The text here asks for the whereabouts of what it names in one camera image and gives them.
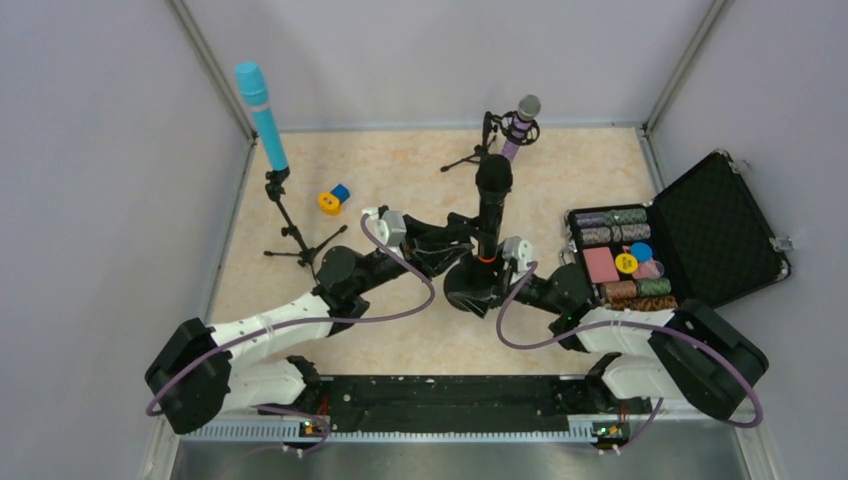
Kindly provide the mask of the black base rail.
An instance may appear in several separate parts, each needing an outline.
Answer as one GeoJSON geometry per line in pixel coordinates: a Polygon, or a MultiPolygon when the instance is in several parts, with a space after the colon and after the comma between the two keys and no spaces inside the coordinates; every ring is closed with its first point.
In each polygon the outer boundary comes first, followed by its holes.
{"type": "Polygon", "coordinates": [[[308,381],[288,408],[323,418],[336,438],[551,434],[594,440],[650,413],[652,404],[619,400],[595,377],[339,375],[308,381]]]}

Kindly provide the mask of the open black carrying case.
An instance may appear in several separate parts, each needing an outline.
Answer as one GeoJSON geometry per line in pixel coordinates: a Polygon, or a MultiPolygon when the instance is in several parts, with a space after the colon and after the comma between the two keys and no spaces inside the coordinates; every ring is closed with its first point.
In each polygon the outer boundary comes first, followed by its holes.
{"type": "Polygon", "coordinates": [[[792,267],[742,178],[741,163],[724,150],[699,161],[647,209],[678,305],[694,298],[712,308],[787,279],[792,267]]]}

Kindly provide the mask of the yellow round chip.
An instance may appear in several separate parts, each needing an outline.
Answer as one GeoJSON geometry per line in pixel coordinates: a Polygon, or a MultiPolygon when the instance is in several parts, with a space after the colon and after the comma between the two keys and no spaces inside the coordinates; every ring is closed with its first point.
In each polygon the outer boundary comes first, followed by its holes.
{"type": "Polygon", "coordinates": [[[614,259],[616,269],[625,275],[631,275],[638,271],[640,262],[630,253],[618,254],[614,259]]]}

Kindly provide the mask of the tripod stand with shock mount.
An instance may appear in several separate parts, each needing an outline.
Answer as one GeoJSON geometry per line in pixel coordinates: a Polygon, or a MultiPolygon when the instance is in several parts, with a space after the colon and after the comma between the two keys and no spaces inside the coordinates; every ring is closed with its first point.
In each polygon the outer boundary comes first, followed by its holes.
{"type": "Polygon", "coordinates": [[[501,119],[504,114],[495,115],[492,112],[487,111],[483,118],[481,141],[479,144],[474,146],[473,153],[453,163],[442,166],[440,168],[440,172],[445,173],[464,163],[478,165],[484,157],[490,154],[490,149],[498,138],[505,140],[501,131],[501,119]]]}

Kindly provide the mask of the black microphone orange end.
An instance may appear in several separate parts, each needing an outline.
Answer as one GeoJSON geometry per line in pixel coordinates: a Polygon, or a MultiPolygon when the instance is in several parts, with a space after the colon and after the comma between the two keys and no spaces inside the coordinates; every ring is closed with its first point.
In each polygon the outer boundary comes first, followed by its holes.
{"type": "Polygon", "coordinates": [[[505,199],[513,185],[511,161],[500,154],[483,158],[475,174],[475,185],[480,198],[478,258],[484,263],[492,263],[497,255],[505,199]]]}

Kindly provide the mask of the blue toy brick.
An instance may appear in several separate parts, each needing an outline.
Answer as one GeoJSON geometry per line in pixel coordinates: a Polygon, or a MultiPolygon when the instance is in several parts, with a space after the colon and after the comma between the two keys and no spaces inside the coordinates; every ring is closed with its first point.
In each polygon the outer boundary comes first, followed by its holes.
{"type": "Polygon", "coordinates": [[[341,183],[337,184],[330,193],[338,199],[340,204],[345,203],[351,196],[349,189],[341,183]]]}

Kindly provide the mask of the yellow traffic light brick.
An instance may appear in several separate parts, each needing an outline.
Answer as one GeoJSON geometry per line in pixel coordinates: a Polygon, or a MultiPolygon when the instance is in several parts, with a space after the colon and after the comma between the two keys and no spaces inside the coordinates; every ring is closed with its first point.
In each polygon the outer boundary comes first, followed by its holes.
{"type": "Polygon", "coordinates": [[[320,210],[331,216],[337,216],[342,211],[343,202],[331,192],[322,192],[318,195],[317,202],[320,210]]]}

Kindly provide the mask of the purple glitter microphone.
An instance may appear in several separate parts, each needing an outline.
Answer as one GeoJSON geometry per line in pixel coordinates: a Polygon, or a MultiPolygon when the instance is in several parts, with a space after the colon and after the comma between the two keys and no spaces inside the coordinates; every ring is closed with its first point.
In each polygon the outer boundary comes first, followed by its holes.
{"type": "Polygon", "coordinates": [[[532,145],[539,136],[536,117],[541,112],[541,101],[533,94],[524,96],[514,111],[507,112],[501,119],[504,145],[501,154],[513,161],[522,146],[532,145]]]}

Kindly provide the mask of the pink block in case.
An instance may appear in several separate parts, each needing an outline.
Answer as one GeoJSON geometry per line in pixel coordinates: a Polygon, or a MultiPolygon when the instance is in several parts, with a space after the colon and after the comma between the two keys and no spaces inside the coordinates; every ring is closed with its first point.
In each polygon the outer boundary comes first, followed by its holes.
{"type": "Polygon", "coordinates": [[[583,259],[590,281],[594,284],[615,282],[620,279],[612,251],[609,247],[585,249],[583,259]]]}

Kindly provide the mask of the round base clamp stand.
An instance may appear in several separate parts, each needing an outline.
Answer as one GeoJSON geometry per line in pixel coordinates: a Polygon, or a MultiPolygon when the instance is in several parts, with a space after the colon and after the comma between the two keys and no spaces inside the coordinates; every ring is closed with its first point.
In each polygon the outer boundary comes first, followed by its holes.
{"type": "Polygon", "coordinates": [[[444,278],[443,292],[450,304],[450,290],[452,288],[479,289],[487,287],[506,287],[509,283],[509,275],[513,272],[513,266],[509,260],[504,258],[503,243],[499,241],[497,255],[492,263],[484,263],[478,258],[478,230],[477,249],[474,253],[464,256],[459,262],[450,268],[444,278]]]}

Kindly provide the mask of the blue plastic tube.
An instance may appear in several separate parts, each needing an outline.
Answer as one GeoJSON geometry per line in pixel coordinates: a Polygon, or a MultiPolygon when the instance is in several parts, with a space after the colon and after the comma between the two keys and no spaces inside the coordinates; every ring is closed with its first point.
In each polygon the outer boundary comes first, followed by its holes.
{"type": "Polygon", "coordinates": [[[234,72],[242,100],[252,113],[256,131],[264,144],[271,170],[288,171],[289,163],[271,108],[268,85],[259,64],[243,62],[234,68],[234,72]]]}

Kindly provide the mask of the blue round chip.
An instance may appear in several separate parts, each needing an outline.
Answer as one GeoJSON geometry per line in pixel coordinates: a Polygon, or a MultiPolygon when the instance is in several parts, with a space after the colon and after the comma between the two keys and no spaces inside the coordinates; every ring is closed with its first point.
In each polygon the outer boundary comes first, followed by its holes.
{"type": "Polygon", "coordinates": [[[644,263],[653,259],[654,250],[645,242],[635,242],[630,246],[630,254],[634,256],[639,263],[644,263]]]}

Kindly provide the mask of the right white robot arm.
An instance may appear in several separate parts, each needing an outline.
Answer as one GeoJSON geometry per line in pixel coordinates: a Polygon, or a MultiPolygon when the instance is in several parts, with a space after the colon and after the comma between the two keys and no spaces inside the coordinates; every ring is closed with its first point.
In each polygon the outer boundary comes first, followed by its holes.
{"type": "Polygon", "coordinates": [[[672,309],[613,310],[595,306],[582,269],[559,267],[548,277],[526,270],[459,265],[444,282],[448,302],[485,317],[496,311],[498,340],[515,350],[557,344],[566,350],[599,353],[606,359],[600,379],[617,399],[685,400],[715,420],[739,428],[759,426],[764,407],[754,387],[769,368],[761,349],[717,312],[690,299],[672,309]],[[504,332],[512,303],[556,314],[553,335],[518,343],[504,332]]]}

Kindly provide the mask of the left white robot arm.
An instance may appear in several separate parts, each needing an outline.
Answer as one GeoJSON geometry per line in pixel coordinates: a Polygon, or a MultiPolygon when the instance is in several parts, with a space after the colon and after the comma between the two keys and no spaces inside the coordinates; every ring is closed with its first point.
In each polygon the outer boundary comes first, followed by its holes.
{"type": "Polygon", "coordinates": [[[315,286],[271,310],[207,326],[182,322],[144,375],[153,394],[146,413],[164,417],[178,435],[193,433],[231,410],[294,405],[307,389],[307,374],[291,360],[262,366],[266,358],[302,342],[328,338],[367,324],[364,294],[416,276],[427,289],[422,304],[374,322],[399,320],[425,310],[436,296],[434,278],[473,248],[472,221],[452,214],[444,226],[393,210],[367,210],[360,226],[375,248],[368,254],[346,246],[323,257],[315,286]]]}

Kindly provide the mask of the poker chip stacks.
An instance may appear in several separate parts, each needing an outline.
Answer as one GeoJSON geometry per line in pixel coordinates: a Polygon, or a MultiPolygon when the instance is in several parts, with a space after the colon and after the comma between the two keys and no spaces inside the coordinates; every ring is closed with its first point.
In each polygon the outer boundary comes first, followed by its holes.
{"type": "Polygon", "coordinates": [[[663,263],[654,228],[649,224],[649,214],[644,207],[619,207],[602,210],[578,210],[566,215],[570,233],[570,248],[574,258],[585,270],[594,302],[614,310],[659,311],[678,306],[673,282],[663,263]],[[609,247],[613,257],[630,253],[635,242],[645,242],[654,250],[654,257],[640,263],[637,272],[625,275],[619,272],[615,282],[594,284],[590,281],[583,259],[583,251],[590,248],[609,247]]]}

